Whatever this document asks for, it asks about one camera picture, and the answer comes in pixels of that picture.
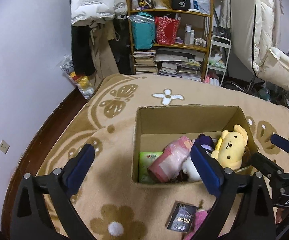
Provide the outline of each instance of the black face mask box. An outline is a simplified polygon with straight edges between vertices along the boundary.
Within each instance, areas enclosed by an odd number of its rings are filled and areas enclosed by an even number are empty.
[[[190,0],[172,0],[172,9],[188,11],[190,9]]]

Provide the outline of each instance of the green package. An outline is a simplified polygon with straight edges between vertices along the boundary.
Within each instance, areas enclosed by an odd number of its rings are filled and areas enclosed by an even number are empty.
[[[154,184],[150,178],[147,168],[162,154],[163,152],[141,152],[139,154],[139,182]]]

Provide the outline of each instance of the white plush toy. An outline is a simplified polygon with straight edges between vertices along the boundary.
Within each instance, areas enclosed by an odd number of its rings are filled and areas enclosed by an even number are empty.
[[[184,174],[188,175],[188,182],[201,180],[200,175],[196,170],[196,167],[193,164],[190,156],[182,163],[181,169]]]

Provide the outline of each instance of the red gift bag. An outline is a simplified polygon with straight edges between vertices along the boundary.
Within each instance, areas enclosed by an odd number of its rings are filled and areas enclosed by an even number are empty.
[[[161,45],[173,45],[180,21],[168,17],[155,17],[156,40]]]

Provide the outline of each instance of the white puffer jacket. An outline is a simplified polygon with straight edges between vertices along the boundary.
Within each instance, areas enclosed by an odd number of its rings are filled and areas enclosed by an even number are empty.
[[[86,26],[103,23],[127,13],[126,0],[71,0],[71,24]]]

